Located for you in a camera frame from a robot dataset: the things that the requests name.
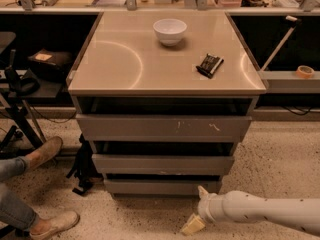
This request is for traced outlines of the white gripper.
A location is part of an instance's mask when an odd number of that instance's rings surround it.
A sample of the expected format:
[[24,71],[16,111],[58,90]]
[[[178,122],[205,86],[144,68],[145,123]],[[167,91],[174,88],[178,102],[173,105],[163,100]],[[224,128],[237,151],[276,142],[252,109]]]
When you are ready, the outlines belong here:
[[198,203],[198,215],[192,214],[181,228],[181,233],[191,236],[205,228],[207,223],[223,222],[226,216],[223,209],[224,197],[215,193],[209,193],[203,186],[198,186],[200,201]]

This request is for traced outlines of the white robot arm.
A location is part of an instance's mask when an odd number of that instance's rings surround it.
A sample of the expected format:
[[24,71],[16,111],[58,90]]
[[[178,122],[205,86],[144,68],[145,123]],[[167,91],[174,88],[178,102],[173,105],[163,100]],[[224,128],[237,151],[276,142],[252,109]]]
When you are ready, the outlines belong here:
[[192,235],[209,223],[256,223],[267,221],[303,233],[320,236],[319,199],[270,199],[243,191],[209,193],[199,186],[197,213],[183,225],[181,233]]

